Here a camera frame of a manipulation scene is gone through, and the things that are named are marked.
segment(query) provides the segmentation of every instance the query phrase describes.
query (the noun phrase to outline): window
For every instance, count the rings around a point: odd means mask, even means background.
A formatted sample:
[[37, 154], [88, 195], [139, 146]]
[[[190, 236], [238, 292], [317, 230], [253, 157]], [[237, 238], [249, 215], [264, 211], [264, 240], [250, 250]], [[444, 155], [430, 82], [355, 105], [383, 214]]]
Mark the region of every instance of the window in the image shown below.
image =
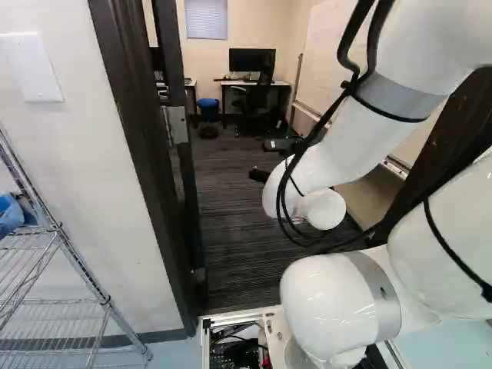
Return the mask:
[[228, 0], [184, 0], [188, 38], [228, 39]]

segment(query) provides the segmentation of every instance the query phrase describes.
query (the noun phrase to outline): door frame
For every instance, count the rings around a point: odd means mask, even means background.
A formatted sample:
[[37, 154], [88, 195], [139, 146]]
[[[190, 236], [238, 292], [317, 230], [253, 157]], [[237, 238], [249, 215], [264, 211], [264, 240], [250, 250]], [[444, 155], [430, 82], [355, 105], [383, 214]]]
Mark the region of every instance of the door frame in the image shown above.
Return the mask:
[[[163, 3], [170, 6], [174, 1]], [[142, 3], [140, 0], [88, 0], [88, 4], [121, 125], [184, 326], [182, 334], [163, 334], [161, 341], [193, 337], [199, 303], [187, 256], [186, 224], [176, 217], [178, 195]]]

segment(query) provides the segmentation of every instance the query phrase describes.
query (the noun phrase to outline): white robotic arm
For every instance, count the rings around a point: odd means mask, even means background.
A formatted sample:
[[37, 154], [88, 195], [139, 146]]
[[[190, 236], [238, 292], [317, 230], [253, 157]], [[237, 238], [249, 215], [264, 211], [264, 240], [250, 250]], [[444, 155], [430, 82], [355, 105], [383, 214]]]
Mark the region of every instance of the white robotic arm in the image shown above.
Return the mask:
[[[336, 226], [345, 208], [329, 187], [367, 174], [417, 127], [415, 121], [473, 70], [492, 64], [491, 19], [487, 0], [397, 2], [375, 73], [346, 99], [323, 141], [292, 172], [299, 191], [289, 181], [289, 215], [301, 214], [319, 229]], [[284, 171], [280, 163], [264, 188], [264, 209], [273, 218]], [[428, 203], [439, 232], [485, 284], [492, 284], [491, 174], [488, 156]], [[281, 281], [281, 301], [296, 341], [319, 367], [353, 367], [367, 345], [442, 319], [492, 317], [483, 286], [443, 249], [422, 204], [398, 223], [388, 245], [293, 263]]]
[[[487, 0], [400, 0], [381, 35], [375, 73], [357, 90], [359, 101], [402, 118], [426, 118], [466, 77], [492, 62], [492, 8]], [[292, 173], [301, 193], [289, 181], [286, 205], [291, 215], [306, 215], [302, 206], [319, 191], [354, 181], [375, 168], [418, 123], [396, 121], [348, 97], [322, 142], [309, 148]], [[276, 194], [285, 171], [280, 163], [263, 192], [265, 212], [276, 218]], [[327, 217], [324, 201], [312, 211]], [[320, 229], [323, 218], [313, 225]]]

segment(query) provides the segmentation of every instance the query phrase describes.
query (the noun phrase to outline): wire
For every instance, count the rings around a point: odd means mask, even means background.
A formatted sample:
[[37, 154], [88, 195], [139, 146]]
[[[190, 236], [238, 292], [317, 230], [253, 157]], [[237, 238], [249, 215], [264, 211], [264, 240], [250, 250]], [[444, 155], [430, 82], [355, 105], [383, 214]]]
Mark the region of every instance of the wire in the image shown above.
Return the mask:
[[338, 244], [332, 244], [332, 245], [326, 245], [326, 244], [316, 245], [313, 246], [312, 248], [308, 248], [307, 252], [309, 255], [323, 255], [328, 252], [336, 251], [338, 248], [343, 248], [345, 246], [348, 246], [349, 244], [353, 244], [354, 242], [363, 240], [365, 238], [369, 238], [381, 226], [381, 224], [382, 221], [376, 223], [372, 227], [366, 229], [364, 232], [362, 232], [361, 234], [359, 234], [354, 238], [351, 238], [350, 240], [342, 241]]
[[430, 230], [432, 234], [436, 238], [437, 242], [439, 242], [440, 246], [446, 251], [449, 257], [457, 264], [457, 266], [476, 284], [482, 288], [482, 297], [489, 303], [492, 303], [492, 286], [484, 281], [482, 278], [478, 276], [477, 273], [471, 270], [471, 268], [457, 255], [456, 252], [450, 247], [450, 245], [446, 242], [443, 235], [437, 229], [436, 223], [432, 218], [431, 207], [429, 205], [429, 198], [425, 198], [424, 201], [424, 212], [425, 218], [427, 219], [427, 223], [429, 224]]
[[251, 343], [254, 343], [256, 346], [261, 347], [261, 348], [268, 351], [268, 347], [264, 346], [263, 344], [258, 344], [256, 342], [254, 342], [255, 341], [254, 338], [243, 338], [243, 337], [239, 337], [239, 336], [227, 336], [227, 337], [224, 337], [224, 338], [221, 338], [220, 340], [218, 340], [217, 343], [225, 340], [226, 338], [235, 338], [239, 341], [251, 341]]
[[[321, 130], [330, 121], [331, 117], [336, 112], [336, 110], [340, 107], [343, 100], [350, 95], [355, 95], [355, 92], [357, 88], [361, 85], [361, 83], [367, 80], [367, 78], [370, 77], [375, 71], [376, 63], [377, 63], [377, 45], [379, 43], [379, 37], [381, 34], [381, 30], [384, 26], [384, 23], [386, 21], [386, 18], [391, 10], [392, 5], [394, 4], [394, 0], [379, 0], [379, 2], [377, 3], [376, 9], [374, 11], [374, 16], [371, 20], [369, 32], [367, 33], [367, 71], [364, 73], [362, 77], [360, 78], [358, 77], [360, 73], [359, 67], [348, 58], [348, 51], [352, 45], [352, 42], [355, 36], [357, 35], [358, 31], [360, 30], [361, 25], [365, 20], [365, 18], [367, 17], [367, 14], [369, 13], [369, 10], [371, 9], [373, 4], [374, 4], [374, 0], [366, 0], [364, 2], [363, 1], [358, 2], [352, 13], [351, 19], [347, 24], [344, 34], [342, 35], [340, 45], [338, 46], [338, 50], [337, 50], [338, 61], [340, 62], [340, 64], [342, 64], [342, 66], [353, 72], [351, 81], [346, 82], [344, 84], [345, 90], [342, 92], [342, 94], [338, 97], [337, 100], [335, 100], [332, 106], [324, 113], [323, 117], [321, 117], [320, 121], [314, 126], [314, 128], [311, 130], [309, 135], [305, 138], [305, 140], [300, 144], [298, 144], [296, 153], [294, 154], [294, 157], [292, 158], [289, 165], [287, 165], [287, 160], [286, 160], [287, 167], [278, 185], [277, 197], [276, 197], [276, 212], [277, 212], [278, 224], [280, 225], [284, 235], [291, 242], [299, 246], [302, 246], [303, 248], [309, 248], [310, 246], [319, 243], [329, 233], [329, 231], [322, 231], [318, 236], [311, 236], [309, 234], [305, 234], [297, 227], [297, 225], [292, 221], [291, 216], [289, 215], [289, 211], [287, 209], [287, 205], [285, 202], [286, 187], [290, 179], [298, 194], [304, 197], [301, 190], [298, 188], [297, 184], [292, 178], [292, 172], [294, 171], [295, 167], [301, 160], [306, 150], [309, 148], [310, 143], [321, 133]], [[297, 240], [289, 233], [289, 231], [284, 225], [283, 218], [285, 218], [291, 230], [293, 230], [295, 233], [297, 233], [304, 239], [303, 241]], [[366, 237], [368, 237], [366, 234], [361, 234], [353, 241], [352, 240], [346, 241], [347, 242], [346, 244], [350, 244], [352, 242], [355, 242], [359, 239], [366, 238]]]
[[[293, 243], [302, 246], [302, 247], [309, 247], [310, 245], [313, 245], [317, 242], [319, 242], [326, 234], [327, 231], [322, 232], [321, 236], [318, 236], [317, 238], [313, 238], [311, 236], [307, 236], [302, 234], [301, 231], [298, 230], [294, 222], [292, 221], [289, 211], [287, 210], [287, 205], [285, 204], [285, 188], [287, 187], [287, 183], [289, 179], [292, 176], [292, 172], [294, 171], [295, 167], [301, 160], [302, 156], [306, 152], [306, 150], [309, 148], [309, 144], [317, 137], [317, 135], [321, 132], [321, 130], [324, 128], [324, 126], [328, 123], [328, 121], [331, 119], [333, 114], [336, 112], [340, 104], [343, 102], [343, 100], [350, 95], [352, 88], [348, 87], [346, 88], [342, 94], [335, 100], [335, 102], [331, 105], [331, 107], [324, 113], [324, 115], [321, 117], [319, 122], [313, 127], [309, 135], [305, 138], [304, 141], [300, 142], [298, 146], [296, 147], [296, 153], [294, 154], [294, 157], [292, 158], [291, 162], [288, 164], [287, 168], [285, 169], [284, 174], [282, 175], [282, 178], [279, 182], [278, 189], [277, 189], [277, 197], [276, 197], [276, 211], [277, 211], [277, 219], [278, 223], [281, 227], [281, 230], [284, 232], [285, 236], [291, 240]], [[281, 208], [284, 212], [285, 219], [287, 220], [288, 224], [291, 226], [292, 229], [294, 229], [298, 234], [305, 238], [310, 238], [312, 241], [308, 243], [302, 243], [293, 238], [289, 233], [287, 228], [284, 226], [283, 221], [282, 221], [282, 216], [281, 216]]]

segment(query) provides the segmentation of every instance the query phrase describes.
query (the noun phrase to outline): black strap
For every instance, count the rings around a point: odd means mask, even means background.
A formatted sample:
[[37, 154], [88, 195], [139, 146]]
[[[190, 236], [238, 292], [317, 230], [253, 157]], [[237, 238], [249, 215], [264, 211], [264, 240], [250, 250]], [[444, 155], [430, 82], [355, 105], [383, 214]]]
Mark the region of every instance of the black strap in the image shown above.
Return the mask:
[[359, 104], [363, 105], [365, 108], [368, 108], [369, 110], [373, 111], [376, 114], [382, 115], [385, 118], [393, 119], [394, 121], [402, 121], [404, 123], [420, 123], [421, 121], [425, 121], [427, 118], [405, 118], [401, 117], [399, 115], [394, 115], [391, 113], [388, 113], [386, 111], [383, 111], [379, 108], [376, 108], [374, 105], [369, 104], [367, 101], [363, 100], [361, 97], [357, 96], [357, 93], [351, 94], [351, 96], [354, 98], [355, 101], [357, 101]]
[[489, 303], [492, 304], [492, 286], [480, 278], [471, 268], [464, 263], [460, 259], [460, 257], [456, 254], [456, 252], [451, 249], [449, 244], [446, 242], [442, 234], [437, 229], [436, 223], [432, 218], [431, 209], [429, 207], [429, 198], [424, 199], [424, 211], [425, 218], [427, 219], [427, 223], [429, 224], [430, 229], [434, 237], [437, 239], [442, 248], [446, 251], [449, 257], [457, 264], [458, 267], [476, 284], [478, 284], [482, 288], [482, 297]]

